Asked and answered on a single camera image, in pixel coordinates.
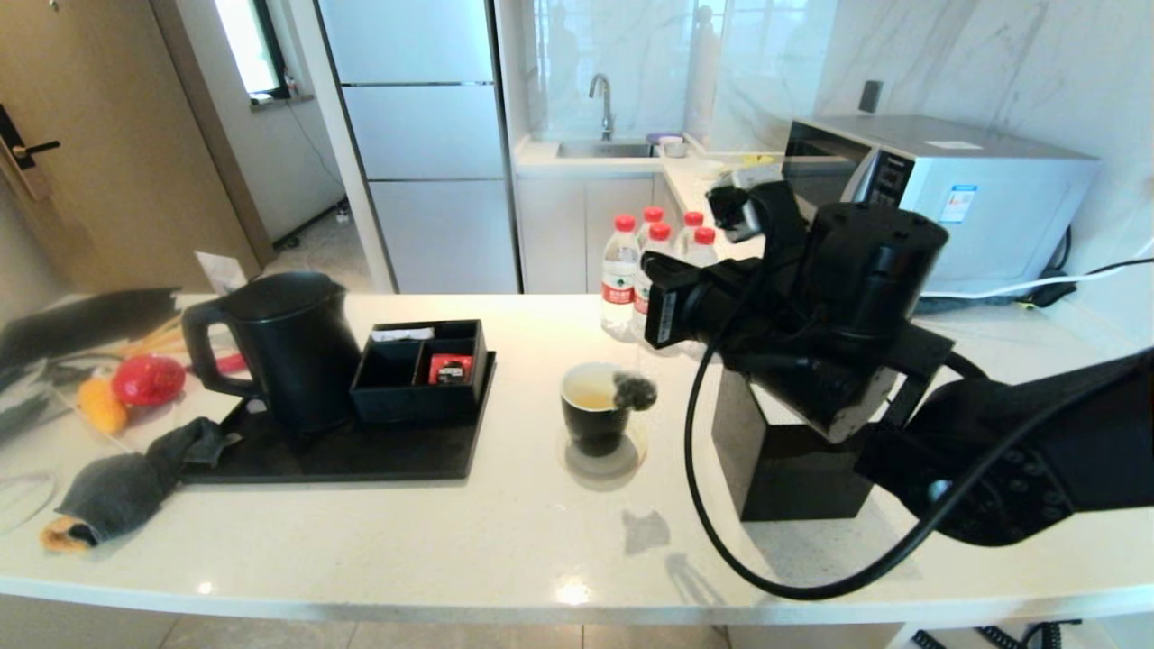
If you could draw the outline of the pyramid tea bag with tag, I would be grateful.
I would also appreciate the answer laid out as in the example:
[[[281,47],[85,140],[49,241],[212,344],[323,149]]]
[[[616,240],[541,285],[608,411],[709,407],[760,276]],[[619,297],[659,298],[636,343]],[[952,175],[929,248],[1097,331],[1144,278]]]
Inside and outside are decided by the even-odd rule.
[[[649,352],[635,346],[630,353],[619,359],[615,370],[610,370],[610,387],[613,404],[619,410],[646,411],[655,405],[658,387],[644,373]]]

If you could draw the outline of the black electric kettle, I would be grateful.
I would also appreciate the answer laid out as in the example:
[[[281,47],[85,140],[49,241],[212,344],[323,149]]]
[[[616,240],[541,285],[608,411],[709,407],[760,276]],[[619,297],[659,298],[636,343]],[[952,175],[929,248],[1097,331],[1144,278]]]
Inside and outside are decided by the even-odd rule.
[[[350,387],[362,349],[343,313],[346,293],[325,274],[297,271],[192,305],[182,331],[194,373],[207,390],[262,401],[288,433],[322,433],[354,419]],[[218,370],[213,324],[231,333],[250,378]]]

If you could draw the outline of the white kitchen cabinets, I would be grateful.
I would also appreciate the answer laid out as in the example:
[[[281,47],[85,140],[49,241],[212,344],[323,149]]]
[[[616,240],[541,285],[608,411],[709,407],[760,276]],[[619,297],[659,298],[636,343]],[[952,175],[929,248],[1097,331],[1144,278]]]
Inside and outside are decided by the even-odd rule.
[[[655,206],[672,225],[677,197],[660,174],[520,176],[516,185],[524,291],[599,293],[602,254],[619,214]]]

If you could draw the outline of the steel kitchen sink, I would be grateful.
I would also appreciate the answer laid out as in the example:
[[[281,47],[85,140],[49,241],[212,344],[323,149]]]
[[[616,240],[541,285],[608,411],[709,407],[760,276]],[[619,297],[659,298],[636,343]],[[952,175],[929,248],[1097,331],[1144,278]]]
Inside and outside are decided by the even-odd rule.
[[[562,161],[642,161],[655,159],[655,146],[646,141],[562,141],[556,152]]]

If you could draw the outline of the black mug white inside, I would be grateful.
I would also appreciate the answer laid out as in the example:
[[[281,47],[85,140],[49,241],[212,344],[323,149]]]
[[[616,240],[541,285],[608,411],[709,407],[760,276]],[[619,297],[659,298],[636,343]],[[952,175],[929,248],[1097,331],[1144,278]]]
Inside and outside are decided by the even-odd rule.
[[[565,431],[574,448],[589,457],[609,456],[624,439],[630,411],[617,402],[619,370],[609,361],[590,361],[567,370],[561,379]]]

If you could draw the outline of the round white coaster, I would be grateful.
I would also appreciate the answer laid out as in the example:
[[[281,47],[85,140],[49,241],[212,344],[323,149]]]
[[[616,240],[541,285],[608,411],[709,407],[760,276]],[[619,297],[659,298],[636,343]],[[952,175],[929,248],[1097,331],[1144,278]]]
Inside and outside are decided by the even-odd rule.
[[[580,452],[568,431],[559,430],[554,434],[554,452],[561,468],[580,480],[602,483],[627,478],[646,460],[649,452],[646,425],[643,423],[627,425],[619,440],[619,447],[601,456]]]

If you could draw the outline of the chrome kitchen faucet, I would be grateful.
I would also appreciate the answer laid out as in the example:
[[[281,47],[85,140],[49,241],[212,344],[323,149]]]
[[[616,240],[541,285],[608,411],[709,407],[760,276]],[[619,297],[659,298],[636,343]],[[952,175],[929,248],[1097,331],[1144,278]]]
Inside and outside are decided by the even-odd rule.
[[[610,79],[604,73],[594,74],[589,85],[589,99],[601,99],[601,136],[602,142],[613,141],[615,134],[615,115],[610,109]]]

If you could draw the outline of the black tissue box white lid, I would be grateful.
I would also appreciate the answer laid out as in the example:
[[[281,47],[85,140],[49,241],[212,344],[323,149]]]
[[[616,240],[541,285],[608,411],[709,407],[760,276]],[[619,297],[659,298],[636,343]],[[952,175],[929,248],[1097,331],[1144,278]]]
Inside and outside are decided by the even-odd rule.
[[[710,434],[743,522],[854,519],[872,488],[855,470],[865,433],[830,443],[790,412],[762,406],[755,387],[730,370],[721,374]]]

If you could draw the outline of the black organizer box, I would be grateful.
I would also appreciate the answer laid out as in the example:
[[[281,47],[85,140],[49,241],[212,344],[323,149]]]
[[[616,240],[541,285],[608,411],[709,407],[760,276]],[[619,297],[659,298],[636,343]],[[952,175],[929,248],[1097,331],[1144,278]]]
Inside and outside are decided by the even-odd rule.
[[[484,409],[494,356],[488,349],[482,321],[444,320],[374,324],[375,328],[433,327],[435,337],[424,341],[364,345],[350,396],[364,423],[474,420]],[[473,357],[467,385],[428,385],[429,357],[448,352]]]

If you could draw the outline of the white refrigerator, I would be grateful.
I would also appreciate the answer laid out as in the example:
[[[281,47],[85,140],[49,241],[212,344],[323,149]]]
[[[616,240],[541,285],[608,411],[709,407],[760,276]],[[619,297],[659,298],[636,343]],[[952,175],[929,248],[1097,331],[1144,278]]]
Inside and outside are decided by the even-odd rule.
[[[490,0],[317,0],[400,293],[518,293]]]

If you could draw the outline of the silver microwave oven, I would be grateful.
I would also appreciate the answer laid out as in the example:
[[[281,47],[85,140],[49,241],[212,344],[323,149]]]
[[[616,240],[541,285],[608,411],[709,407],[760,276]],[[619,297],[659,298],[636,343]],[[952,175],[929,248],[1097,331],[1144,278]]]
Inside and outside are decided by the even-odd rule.
[[[834,202],[915,211],[947,230],[934,297],[1018,296],[1051,262],[1101,161],[932,115],[794,120],[782,173],[808,212]]]

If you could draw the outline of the black serving tray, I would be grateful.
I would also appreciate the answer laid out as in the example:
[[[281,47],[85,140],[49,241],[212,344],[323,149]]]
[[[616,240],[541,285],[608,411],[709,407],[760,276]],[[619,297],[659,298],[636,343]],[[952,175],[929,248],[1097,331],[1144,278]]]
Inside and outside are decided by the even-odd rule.
[[[490,382],[496,370],[496,353]],[[354,419],[329,431],[294,434],[265,410],[243,400],[220,426],[242,437],[225,448],[215,467],[189,465],[185,483],[350,483],[462,480],[470,473],[484,409],[474,420],[364,423]]]

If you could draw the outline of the acrylic wifi QR sign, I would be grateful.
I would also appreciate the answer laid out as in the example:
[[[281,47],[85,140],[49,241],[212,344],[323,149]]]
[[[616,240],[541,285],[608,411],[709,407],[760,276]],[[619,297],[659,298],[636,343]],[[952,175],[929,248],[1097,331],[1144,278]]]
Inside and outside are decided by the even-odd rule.
[[[237,258],[224,256],[205,251],[195,251],[202,271],[207,274],[207,279],[213,292],[218,296],[226,296],[248,283],[248,277],[243,274],[243,267]]]

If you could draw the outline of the red toy apple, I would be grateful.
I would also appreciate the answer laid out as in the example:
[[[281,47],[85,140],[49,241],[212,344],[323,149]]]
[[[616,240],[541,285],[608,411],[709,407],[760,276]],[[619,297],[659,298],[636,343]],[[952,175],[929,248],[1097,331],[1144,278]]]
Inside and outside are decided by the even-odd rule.
[[[112,378],[112,391],[128,406],[162,406],[177,400],[187,373],[181,361],[144,355],[123,359]]]

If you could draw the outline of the brown wooden door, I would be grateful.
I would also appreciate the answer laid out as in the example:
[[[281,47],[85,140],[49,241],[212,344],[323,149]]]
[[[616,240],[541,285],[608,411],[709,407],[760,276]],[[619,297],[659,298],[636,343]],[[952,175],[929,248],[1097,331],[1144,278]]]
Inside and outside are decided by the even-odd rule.
[[[30,191],[0,143],[0,294],[207,290],[198,253],[262,270],[168,52],[160,0],[0,0],[0,106],[33,152]]]

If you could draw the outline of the orange toy fruit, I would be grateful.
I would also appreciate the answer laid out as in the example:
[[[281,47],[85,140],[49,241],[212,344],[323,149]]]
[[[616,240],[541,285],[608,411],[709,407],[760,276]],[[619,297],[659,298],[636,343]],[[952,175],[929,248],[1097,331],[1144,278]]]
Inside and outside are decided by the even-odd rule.
[[[129,412],[114,393],[111,379],[100,376],[87,379],[78,385],[76,398],[78,411],[96,431],[114,438],[123,435]]]

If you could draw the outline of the black plastic sheet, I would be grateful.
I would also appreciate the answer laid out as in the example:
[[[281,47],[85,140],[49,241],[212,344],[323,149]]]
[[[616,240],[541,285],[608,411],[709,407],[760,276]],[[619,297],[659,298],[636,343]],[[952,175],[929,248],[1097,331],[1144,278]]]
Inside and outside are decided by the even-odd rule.
[[[0,330],[0,367],[22,367],[122,340],[177,316],[179,288],[102,293],[13,320]]]

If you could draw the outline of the grey cloth tan end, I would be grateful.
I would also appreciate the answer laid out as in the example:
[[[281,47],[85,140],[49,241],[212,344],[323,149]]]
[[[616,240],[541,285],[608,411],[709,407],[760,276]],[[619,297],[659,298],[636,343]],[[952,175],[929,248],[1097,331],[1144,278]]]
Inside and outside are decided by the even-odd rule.
[[[58,554],[82,553],[133,534],[160,510],[189,465],[215,467],[242,437],[198,416],[149,443],[87,465],[42,529],[40,543]]]

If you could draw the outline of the window with dark frame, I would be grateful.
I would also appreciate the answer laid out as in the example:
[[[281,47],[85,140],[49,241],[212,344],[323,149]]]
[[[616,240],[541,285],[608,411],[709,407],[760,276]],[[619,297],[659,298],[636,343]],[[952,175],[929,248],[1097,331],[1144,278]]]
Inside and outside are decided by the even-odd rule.
[[[254,104],[288,98],[285,60],[268,0],[213,0],[228,49]]]

